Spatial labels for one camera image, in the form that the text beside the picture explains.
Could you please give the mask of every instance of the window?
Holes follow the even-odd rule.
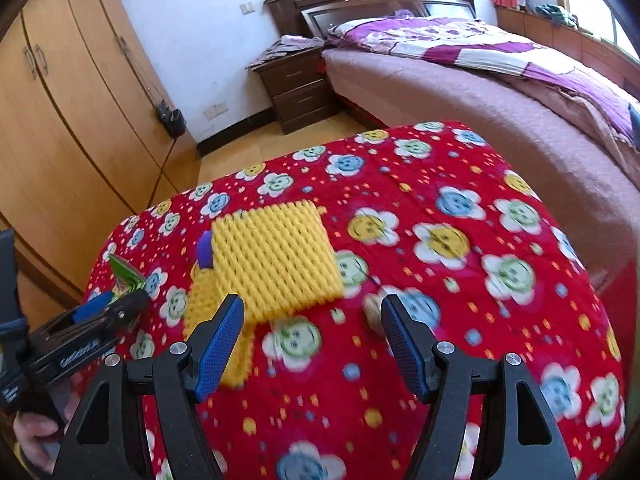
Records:
[[[625,31],[613,17],[604,0],[569,0],[569,5],[571,13],[578,16],[578,22],[582,28],[590,30],[596,36],[615,44],[630,56],[639,59]]]

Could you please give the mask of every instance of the screw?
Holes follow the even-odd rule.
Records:
[[[522,362],[522,358],[514,352],[509,352],[504,359],[512,366],[518,366]]]
[[[456,349],[456,347],[453,346],[453,343],[450,343],[449,341],[440,341],[436,348],[443,354],[453,354],[453,351]]]
[[[180,341],[169,346],[169,352],[173,355],[184,354],[187,351],[187,343]]]
[[[104,359],[104,364],[107,366],[115,366],[120,362],[120,356],[118,354],[107,355]]]

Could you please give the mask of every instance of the human hand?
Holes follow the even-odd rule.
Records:
[[[72,391],[63,412],[63,416],[67,421],[64,429],[65,433],[68,422],[74,416],[79,403],[80,397]],[[53,420],[39,413],[18,412],[14,419],[15,437],[25,457],[34,466],[49,474],[53,473],[53,466],[55,466],[56,462],[45,450],[41,439],[55,434],[57,430],[58,425]]]

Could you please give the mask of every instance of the wooden floor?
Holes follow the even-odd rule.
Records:
[[[258,162],[271,160],[309,146],[351,137],[366,131],[364,126],[341,113],[285,135],[280,123],[267,124],[240,137],[202,159],[199,182],[210,182]]]

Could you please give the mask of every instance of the nightstand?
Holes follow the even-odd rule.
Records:
[[[322,49],[292,52],[254,68],[286,134],[338,113],[334,93],[318,72]]]

